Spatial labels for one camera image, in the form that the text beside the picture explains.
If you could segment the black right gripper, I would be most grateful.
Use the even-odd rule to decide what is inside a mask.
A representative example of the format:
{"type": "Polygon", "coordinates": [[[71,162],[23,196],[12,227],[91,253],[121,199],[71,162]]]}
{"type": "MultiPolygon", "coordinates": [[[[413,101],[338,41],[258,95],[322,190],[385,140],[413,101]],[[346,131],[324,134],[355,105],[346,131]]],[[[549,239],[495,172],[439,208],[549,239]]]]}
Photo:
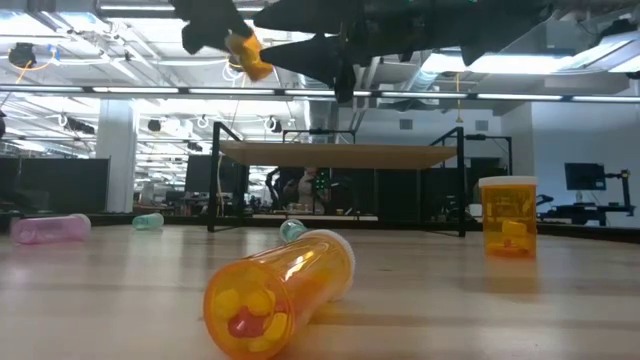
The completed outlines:
{"type": "Polygon", "coordinates": [[[448,0],[280,0],[255,14],[253,22],[271,30],[337,33],[265,48],[260,58],[333,85],[336,100],[344,103],[353,98],[355,65],[367,67],[389,54],[407,62],[414,52],[432,48],[436,27],[459,14],[460,3],[448,0]]]}

